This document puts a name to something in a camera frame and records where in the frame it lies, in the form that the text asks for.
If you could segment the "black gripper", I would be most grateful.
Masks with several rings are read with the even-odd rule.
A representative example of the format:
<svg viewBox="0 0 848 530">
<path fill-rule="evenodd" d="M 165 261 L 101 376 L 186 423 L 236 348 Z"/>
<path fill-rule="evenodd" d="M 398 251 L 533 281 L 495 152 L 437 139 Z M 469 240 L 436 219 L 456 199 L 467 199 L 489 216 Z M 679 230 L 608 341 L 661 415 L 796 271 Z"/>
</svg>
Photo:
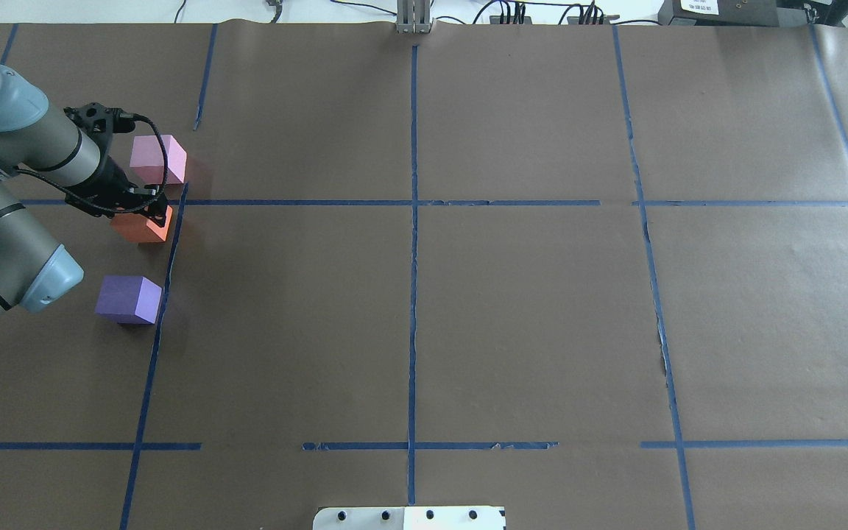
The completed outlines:
<svg viewBox="0 0 848 530">
<path fill-rule="evenodd" d="M 163 195 L 160 185 L 132 184 L 112 158 L 105 158 L 88 179 L 65 188 L 65 202 L 87 214 L 112 216 L 118 211 L 144 211 L 144 217 L 159 228 L 169 223 L 169 203 L 158 200 Z"/>
</svg>

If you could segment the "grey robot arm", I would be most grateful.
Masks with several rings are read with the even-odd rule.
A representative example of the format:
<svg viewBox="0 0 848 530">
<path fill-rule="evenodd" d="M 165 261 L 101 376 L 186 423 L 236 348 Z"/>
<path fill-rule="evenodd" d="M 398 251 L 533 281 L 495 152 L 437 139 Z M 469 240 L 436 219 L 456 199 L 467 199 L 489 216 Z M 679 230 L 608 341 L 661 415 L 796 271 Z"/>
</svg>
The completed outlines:
<svg viewBox="0 0 848 530">
<path fill-rule="evenodd" d="M 6 186 L 24 174 L 51 185 L 71 207 L 112 219 L 137 214 L 167 225 L 164 186 L 137 185 L 109 154 L 113 137 L 144 115 L 92 102 L 57 107 L 37 86 L 0 64 L 0 316 L 37 313 L 80 284 L 83 269 Z"/>
</svg>

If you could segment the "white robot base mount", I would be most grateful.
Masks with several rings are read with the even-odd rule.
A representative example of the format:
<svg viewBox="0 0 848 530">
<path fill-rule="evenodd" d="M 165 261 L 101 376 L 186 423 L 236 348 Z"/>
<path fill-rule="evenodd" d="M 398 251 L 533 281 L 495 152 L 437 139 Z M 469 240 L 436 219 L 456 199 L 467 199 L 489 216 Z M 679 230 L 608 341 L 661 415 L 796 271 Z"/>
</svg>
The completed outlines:
<svg viewBox="0 0 848 530">
<path fill-rule="evenodd" d="M 313 529 L 506 529 L 500 506 L 357 506 L 317 511 Z"/>
</svg>

